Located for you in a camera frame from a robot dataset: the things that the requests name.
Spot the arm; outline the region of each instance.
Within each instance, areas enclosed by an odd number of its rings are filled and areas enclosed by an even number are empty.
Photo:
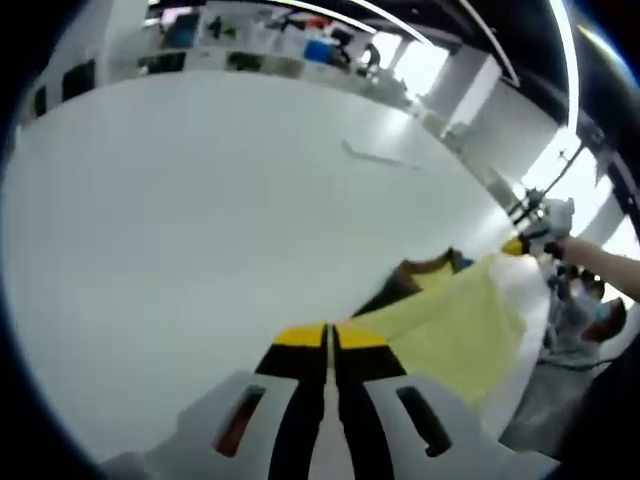
[[[640,262],[605,252],[589,242],[573,237],[557,241],[563,260],[581,265],[636,302],[640,302]]]

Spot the white tabletop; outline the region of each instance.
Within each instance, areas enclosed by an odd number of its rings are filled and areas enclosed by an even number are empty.
[[[404,113],[251,74],[158,75],[67,102],[23,132],[3,194],[19,345],[96,459],[151,447],[283,327],[348,316],[401,259],[451,244],[479,257],[512,233]]]
[[[498,438],[515,414],[538,360],[551,300],[533,257],[498,255],[491,274],[503,298],[520,314],[526,327],[513,365],[480,410],[485,430]]]

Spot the yellow towel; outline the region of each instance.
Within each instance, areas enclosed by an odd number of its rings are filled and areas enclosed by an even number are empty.
[[[416,282],[422,290],[431,290],[440,286],[442,283],[453,277],[453,265],[447,262],[444,267],[431,273],[418,273],[411,278]]]
[[[525,330],[490,277],[492,260],[354,323],[385,337],[408,373],[424,373],[479,407],[504,378]]]

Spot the face mask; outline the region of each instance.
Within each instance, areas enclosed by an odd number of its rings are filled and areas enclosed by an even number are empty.
[[[582,295],[586,295],[587,291],[585,290],[584,285],[582,284],[582,281],[580,279],[572,280],[569,285],[571,287],[572,297],[580,297]]]
[[[605,322],[611,316],[611,304],[610,303],[601,303],[597,306],[595,312],[595,321],[596,322]]]

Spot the window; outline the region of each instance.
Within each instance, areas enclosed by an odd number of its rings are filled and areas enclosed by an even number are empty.
[[[575,134],[569,133],[565,127],[559,129],[522,179],[523,185],[540,190],[548,188],[558,178],[567,160],[576,154],[580,144]]]
[[[378,49],[378,52],[380,52],[380,68],[389,68],[391,60],[393,60],[396,50],[398,50],[400,46],[401,40],[400,35],[386,32],[378,32],[373,36],[371,43]]]
[[[597,161],[588,149],[583,149],[564,177],[549,191],[548,198],[568,200],[573,198],[576,212],[573,215],[571,235],[580,235],[597,215],[613,190],[609,177],[596,183]]]
[[[624,255],[625,257],[640,260],[640,245],[636,230],[633,228],[631,219],[627,216],[624,218],[618,229],[611,238],[604,244],[605,250],[616,255]]]
[[[448,57],[449,51],[444,48],[411,42],[394,70],[395,77],[404,81],[409,95],[426,95]]]

